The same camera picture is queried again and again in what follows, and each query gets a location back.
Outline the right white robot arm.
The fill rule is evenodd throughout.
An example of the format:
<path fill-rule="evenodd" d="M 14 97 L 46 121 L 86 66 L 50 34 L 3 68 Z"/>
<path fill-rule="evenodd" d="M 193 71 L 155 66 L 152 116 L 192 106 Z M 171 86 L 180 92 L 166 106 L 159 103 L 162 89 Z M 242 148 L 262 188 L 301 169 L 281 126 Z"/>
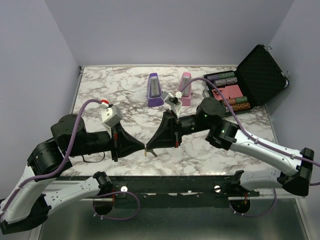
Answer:
<path fill-rule="evenodd" d="M 178 148 L 183 136 L 207 131 L 205 140 L 215 148 L 246 154 L 272 167 L 260 171 L 237 171 L 235 180 L 230 183 L 234 195 L 276 188 L 300 197 L 309 194 L 314 157 L 311 149 L 289 149 L 241 129 L 239 124 L 223 119 L 226 109 L 214 97 L 203 99 L 195 114 L 182 117 L 173 107 L 178 101 L 170 98 L 167 102 L 171 108 L 163 113 L 158 129 L 146 144 L 146 152 Z"/>

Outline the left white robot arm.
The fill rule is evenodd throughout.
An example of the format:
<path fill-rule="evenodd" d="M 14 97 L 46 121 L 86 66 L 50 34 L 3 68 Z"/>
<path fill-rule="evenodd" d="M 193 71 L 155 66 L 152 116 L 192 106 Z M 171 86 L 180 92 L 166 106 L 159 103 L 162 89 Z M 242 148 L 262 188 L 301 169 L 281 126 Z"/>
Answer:
<path fill-rule="evenodd" d="M 55 210 L 72 202 L 90 197 L 107 197 L 114 186 L 104 171 L 70 188 L 44 193 L 45 188 L 62 172 L 72 167 L 70 160 L 63 162 L 71 140 L 73 128 L 77 127 L 70 152 L 71 157 L 111 152 L 117 161 L 132 153 L 143 150 L 145 145 L 127 133 L 120 123 L 112 132 L 87 132 L 82 117 L 68 114 L 51 126 L 52 138 L 36 146 L 27 159 L 24 173 L 17 184 L 18 193 L 0 201 L 2 234 L 8 235 L 34 229 L 43 224 Z M 21 183 L 31 178 L 24 186 Z"/>

